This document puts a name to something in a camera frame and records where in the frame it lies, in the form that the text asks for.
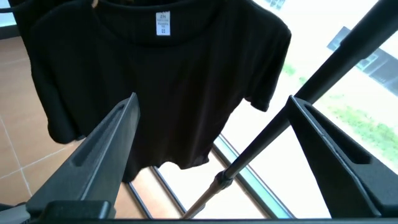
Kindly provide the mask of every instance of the black garment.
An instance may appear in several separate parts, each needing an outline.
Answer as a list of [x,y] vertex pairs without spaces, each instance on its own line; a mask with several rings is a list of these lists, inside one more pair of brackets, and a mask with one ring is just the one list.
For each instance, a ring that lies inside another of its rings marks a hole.
[[[170,11],[170,36],[155,14]],[[62,4],[32,29],[32,77],[61,143],[88,135],[137,93],[141,118],[123,181],[139,170],[208,162],[213,141],[243,98],[266,111],[290,42],[275,15],[250,0],[163,6]]]

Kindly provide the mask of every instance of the black fabric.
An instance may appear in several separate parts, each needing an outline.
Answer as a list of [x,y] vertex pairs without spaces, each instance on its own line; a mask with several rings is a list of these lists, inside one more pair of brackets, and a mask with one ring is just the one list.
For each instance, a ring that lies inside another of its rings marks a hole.
[[[156,12],[171,35],[157,36]],[[141,118],[123,181],[164,162],[208,162],[213,141],[243,98],[266,111],[290,42],[287,26],[249,0],[161,6],[71,1],[31,33],[32,77],[54,141],[88,135],[137,93]]]

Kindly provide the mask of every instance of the shirt sleeve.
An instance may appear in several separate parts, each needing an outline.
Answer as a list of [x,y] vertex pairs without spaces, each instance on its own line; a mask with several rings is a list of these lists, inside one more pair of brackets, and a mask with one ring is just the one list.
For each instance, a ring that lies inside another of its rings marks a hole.
[[280,38],[278,43],[274,44],[271,55],[265,55],[268,58],[261,61],[262,66],[259,75],[252,77],[249,88],[246,92],[245,99],[251,102],[251,105],[258,110],[266,112],[269,107],[271,98],[274,96],[279,75],[284,66],[287,50],[290,45],[291,33],[287,30],[287,34]]
[[45,55],[39,46],[38,42],[31,40],[29,58],[32,79],[47,116],[50,137],[57,143],[67,144],[77,139],[80,134],[63,104],[55,80],[51,76],[48,61],[44,59]]

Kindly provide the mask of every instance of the white tag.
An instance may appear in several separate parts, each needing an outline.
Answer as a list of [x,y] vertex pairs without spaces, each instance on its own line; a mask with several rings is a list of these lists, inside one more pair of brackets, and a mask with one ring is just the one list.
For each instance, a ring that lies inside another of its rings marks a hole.
[[170,11],[156,12],[156,35],[170,35]]

